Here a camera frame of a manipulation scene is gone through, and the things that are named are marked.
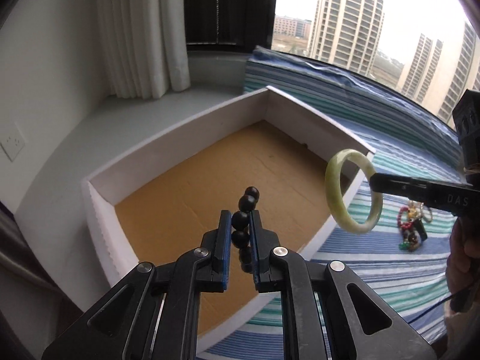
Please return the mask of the person's right hand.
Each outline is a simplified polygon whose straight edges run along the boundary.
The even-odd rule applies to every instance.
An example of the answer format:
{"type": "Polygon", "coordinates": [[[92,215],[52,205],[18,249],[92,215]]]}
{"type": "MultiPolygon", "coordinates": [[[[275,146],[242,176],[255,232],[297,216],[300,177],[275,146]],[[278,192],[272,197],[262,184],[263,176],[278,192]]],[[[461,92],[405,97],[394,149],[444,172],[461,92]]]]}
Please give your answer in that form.
{"type": "Polygon", "coordinates": [[[479,239],[473,233],[473,223],[469,218],[458,217],[450,235],[450,255],[447,260],[446,280],[451,294],[457,293],[473,283],[474,274],[470,271],[471,262],[479,259],[479,239]]]}

